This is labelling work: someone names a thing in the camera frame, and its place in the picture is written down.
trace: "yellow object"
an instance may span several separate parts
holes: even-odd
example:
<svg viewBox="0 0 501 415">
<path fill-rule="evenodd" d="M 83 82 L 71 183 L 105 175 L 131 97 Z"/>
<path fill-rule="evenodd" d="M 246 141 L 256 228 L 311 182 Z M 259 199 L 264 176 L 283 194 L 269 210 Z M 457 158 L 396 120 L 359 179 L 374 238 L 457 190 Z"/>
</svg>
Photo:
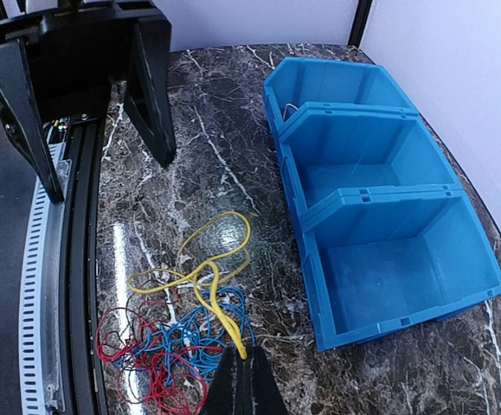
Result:
<svg viewBox="0 0 501 415">
<path fill-rule="evenodd" d="M 236 216 L 236 217 L 242 219 L 242 221 L 244 222 L 244 225 L 246 226 L 246 229 L 247 229 L 246 237 L 244 238 L 242 243 L 239 246 L 237 246 L 234 250 L 222 253 L 220 255 L 215 255 L 214 257 L 206 259 L 199 266 L 197 266 L 197 268 L 193 272 L 191 272 L 190 274 L 187 274 L 187 275 L 183 275 L 182 273 L 177 272 L 177 271 L 173 271 L 173 270 L 153 269 L 153 270 L 145 271 L 145 272 L 140 273 L 140 274 L 131 275 L 129 277 L 128 284 L 129 284 L 129 288 L 131 288 L 131 290 L 133 290 L 134 292 L 137 292 L 138 294 L 152 294 L 154 292 L 163 291 L 163 290 L 166 290 L 168 288 L 173 288 L 173 287 L 180 285 L 182 283 L 186 283 L 186 282 L 191 281 L 193 283 L 193 286 L 194 286 L 196 298 L 198 298 L 198 301 L 200 302 L 200 304 L 202 304 L 204 307 L 206 307 L 208 310 L 210 310 L 212 313 L 214 313 L 217 316 L 217 318 L 219 319 L 219 321 L 222 322 L 223 327 L 225 327 L 225 330 L 227 330 L 229 336 L 231 337 L 237 350 L 239 351 L 239 354 L 241 355 L 241 359 L 245 360 L 247 358 L 247 350 L 244 347 L 244 344 L 242 343 L 241 332 L 239 331 L 239 327 L 236 324 L 236 322 L 234 322 L 234 320 L 231 317 L 226 316 L 225 313 L 223 313 L 222 308 L 219 306 L 219 303 L 217 302 L 217 289 L 218 289 L 220 284 L 223 284 L 223 283 L 226 283 L 227 281 L 229 281 L 229 279 L 231 279 L 232 277 L 234 277 L 235 275 L 240 273 L 242 270 L 244 270 L 248 266 L 248 264 L 250 263 L 250 254 L 248 253 L 248 251 L 246 249 L 246 245 L 248 244 L 248 241 L 250 240 L 250 234 L 252 231 L 252 228 L 250 227 L 250 222 L 248 222 L 248 219 L 246 217 L 244 217 L 244 215 L 239 214 L 238 212 L 226 212 L 224 214 L 220 214 L 219 216 L 215 217 L 210 222 L 208 222 L 206 225 L 204 225 L 203 227 L 198 229 L 192 235 L 190 235 L 187 238 L 187 240 L 185 240 L 183 242 L 183 244 L 181 245 L 181 249 L 179 249 L 178 255 L 181 256 L 184 249 L 196 236 L 198 236 L 200 233 L 202 233 L 203 231 L 205 231 L 206 229 L 211 227 L 218 220 L 220 220 L 226 216 Z M 233 256 L 240 251 L 243 251 L 246 255 L 246 259 L 244 261 L 244 264 L 242 264 L 236 270 L 234 270 L 233 272 L 228 274 L 225 278 L 221 279 L 219 267 L 217 266 L 217 264 L 215 262 L 220 260 L 220 259 L 224 259 L 224 258 Z M 212 272 L 214 273 L 214 280 L 208 284 L 201 284 L 198 282 L 198 276 L 201 274 L 201 272 L 205 268 L 208 268 L 208 267 L 211 268 Z M 178 277 L 178 279 L 176 279 L 175 281 L 172 281 L 168 284 L 164 284 L 164 285 L 161 285 L 159 287 L 150 288 L 150 289 L 141 289 L 141 288 L 135 287 L 133 285 L 132 280 L 134 278 L 143 277 L 143 276 L 148 275 L 148 274 L 153 273 L 153 272 L 169 273 L 171 275 Z M 210 304 L 208 304 L 202 298 L 202 296 L 200 294 L 200 287 L 211 287 L 210 293 L 209 293 Z"/>
</svg>

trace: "marble surface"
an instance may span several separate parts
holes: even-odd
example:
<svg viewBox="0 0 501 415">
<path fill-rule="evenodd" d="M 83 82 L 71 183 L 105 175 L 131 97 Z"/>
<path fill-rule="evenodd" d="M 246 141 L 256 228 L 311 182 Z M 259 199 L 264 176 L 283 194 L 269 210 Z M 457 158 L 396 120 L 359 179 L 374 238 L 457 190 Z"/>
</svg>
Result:
<svg viewBox="0 0 501 415">
<path fill-rule="evenodd" d="M 233 284 L 247 294 L 258 343 L 268 352 L 290 413 L 501 414 L 501 297 L 444 322 L 317 353 L 261 99 L 263 80 L 285 56 L 369 61 L 355 49 L 311 45 L 172 54 L 168 92 L 178 150 L 168 169 L 152 159 L 116 91 L 100 177 L 100 311 L 125 305 L 126 278 L 134 271 L 179 266 L 178 247 L 210 218 L 227 210 L 257 214 L 252 263 Z M 501 266 L 501 236 L 453 166 Z M 233 222 L 218 227 L 202 251 L 228 245 L 237 229 Z M 184 294 L 192 301 L 189 290 Z M 164 309 L 164 318 L 178 318 L 185 305 Z M 106 366 L 110 412 L 145 413 L 143 405 L 120 401 L 116 375 L 116 368 Z"/>
</svg>

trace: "marble tabletop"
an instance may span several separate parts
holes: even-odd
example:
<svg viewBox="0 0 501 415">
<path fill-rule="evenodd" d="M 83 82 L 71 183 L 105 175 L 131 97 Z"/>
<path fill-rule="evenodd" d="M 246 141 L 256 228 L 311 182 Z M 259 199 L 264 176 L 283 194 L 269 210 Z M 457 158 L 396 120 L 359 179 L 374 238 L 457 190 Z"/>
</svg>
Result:
<svg viewBox="0 0 501 415">
<path fill-rule="evenodd" d="M 444 322 L 317 352 L 261 99 L 262 82 L 286 56 L 369 62 L 354 48 L 301 44 L 171 54 L 168 93 L 177 156 L 167 169 L 151 157 L 115 91 L 100 175 L 100 312 L 125 305 L 131 273 L 178 265 L 178 247 L 207 220 L 227 210 L 257 214 L 252 263 L 233 284 L 247 295 L 248 316 L 290 413 L 501 414 L 501 297 Z M 444 150 L 501 266 L 498 229 Z M 213 250 L 220 236 L 202 245 Z M 183 306 L 167 312 L 181 316 Z M 105 366 L 110 413 L 146 413 L 143 405 L 121 401 L 117 370 Z"/>
</svg>

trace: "white panel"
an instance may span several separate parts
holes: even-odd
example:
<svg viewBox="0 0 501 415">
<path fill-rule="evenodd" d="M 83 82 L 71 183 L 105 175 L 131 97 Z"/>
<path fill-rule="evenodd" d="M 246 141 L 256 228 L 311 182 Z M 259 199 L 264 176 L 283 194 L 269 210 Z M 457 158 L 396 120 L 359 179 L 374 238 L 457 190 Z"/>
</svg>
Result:
<svg viewBox="0 0 501 415">
<path fill-rule="evenodd" d="M 501 230 L 501 0 L 375 0 L 362 49 L 439 133 Z"/>
<path fill-rule="evenodd" d="M 357 0 L 153 0 L 172 50 L 257 43 L 346 44 Z"/>
</svg>

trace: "perforated metal strip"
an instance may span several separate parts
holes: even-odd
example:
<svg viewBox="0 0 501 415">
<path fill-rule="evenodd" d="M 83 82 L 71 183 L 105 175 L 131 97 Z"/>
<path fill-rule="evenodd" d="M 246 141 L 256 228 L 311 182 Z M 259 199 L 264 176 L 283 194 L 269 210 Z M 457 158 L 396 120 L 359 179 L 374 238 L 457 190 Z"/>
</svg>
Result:
<svg viewBox="0 0 501 415">
<path fill-rule="evenodd" d="M 63 156 L 64 144 L 51 144 L 49 148 L 56 164 Z M 23 253 L 19 300 L 19 374 L 23 415 L 46 415 L 40 334 L 42 266 L 50 205 L 50 199 L 37 179 Z"/>
</svg>

